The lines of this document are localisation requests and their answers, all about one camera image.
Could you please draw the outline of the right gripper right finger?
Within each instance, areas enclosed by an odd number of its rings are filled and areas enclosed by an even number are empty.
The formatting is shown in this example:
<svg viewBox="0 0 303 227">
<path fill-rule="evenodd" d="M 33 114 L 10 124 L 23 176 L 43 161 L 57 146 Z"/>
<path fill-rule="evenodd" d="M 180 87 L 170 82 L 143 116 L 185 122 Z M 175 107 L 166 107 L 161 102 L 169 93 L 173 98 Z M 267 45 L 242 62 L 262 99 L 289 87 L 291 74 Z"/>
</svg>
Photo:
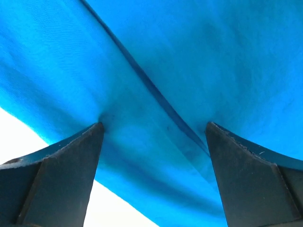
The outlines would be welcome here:
<svg viewBox="0 0 303 227">
<path fill-rule="evenodd" d="M 303 163 L 209 122 L 210 158 L 230 227 L 300 227 Z"/>
</svg>

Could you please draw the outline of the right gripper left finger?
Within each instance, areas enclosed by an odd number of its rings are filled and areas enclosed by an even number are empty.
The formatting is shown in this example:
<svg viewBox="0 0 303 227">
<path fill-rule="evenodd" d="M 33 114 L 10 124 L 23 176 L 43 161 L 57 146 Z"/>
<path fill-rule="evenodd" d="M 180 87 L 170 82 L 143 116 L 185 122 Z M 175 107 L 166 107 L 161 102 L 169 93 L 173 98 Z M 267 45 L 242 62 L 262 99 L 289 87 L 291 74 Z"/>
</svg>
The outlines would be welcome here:
<svg viewBox="0 0 303 227">
<path fill-rule="evenodd" d="M 0 166 L 3 227 L 81 227 L 104 137 L 102 123 Z"/>
</svg>

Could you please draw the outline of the blue t shirt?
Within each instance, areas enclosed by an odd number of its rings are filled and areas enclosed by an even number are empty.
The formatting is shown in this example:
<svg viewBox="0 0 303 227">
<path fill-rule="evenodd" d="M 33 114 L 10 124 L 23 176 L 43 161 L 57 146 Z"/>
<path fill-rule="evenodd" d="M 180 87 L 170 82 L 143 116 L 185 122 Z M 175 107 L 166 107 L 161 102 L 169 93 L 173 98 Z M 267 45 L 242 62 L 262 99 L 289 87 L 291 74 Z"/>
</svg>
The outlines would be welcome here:
<svg viewBox="0 0 303 227">
<path fill-rule="evenodd" d="M 161 227 L 224 227 L 205 128 L 303 157 L 300 0 L 3 0 L 0 105 Z"/>
</svg>

